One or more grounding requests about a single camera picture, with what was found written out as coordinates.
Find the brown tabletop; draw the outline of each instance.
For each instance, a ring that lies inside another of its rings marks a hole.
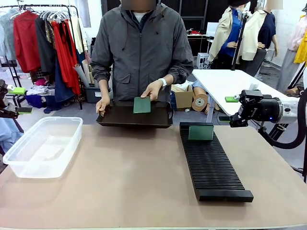
[[[256,132],[216,126],[246,204],[196,200],[179,130],[83,126],[59,179],[0,175],[0,227],[272,228],[307,224],[307,185]]]

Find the pink shirt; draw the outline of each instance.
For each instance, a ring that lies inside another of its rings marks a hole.
[[[302,43],[306,30],[307,30],[307,17],[304,16],[296,25],[295,31],[293,32],[290,40],[288,41],[288,49],[294,51],[294,47]]]

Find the wristwatch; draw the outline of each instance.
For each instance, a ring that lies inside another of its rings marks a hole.
[[[167,82],[164,78],[160,78],[158,80],[161,80],[163,82],[163,86],[162,86],[162,91],[165,89],[165,87],[167,86]]]

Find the translucent plastic box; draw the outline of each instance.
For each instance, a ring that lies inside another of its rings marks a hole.
[[[82,124],[78,117],[43,118],[13,145],[3,162],[21,178],[60,177],[81,140]]]

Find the black hat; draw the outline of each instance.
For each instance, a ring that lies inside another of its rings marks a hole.
[[[307,4],[306,4],[305,8],[302,11],[307,13]]]
[[[228,0],[228,6],[238,7],[247,4],[249,2],[250,0]]]

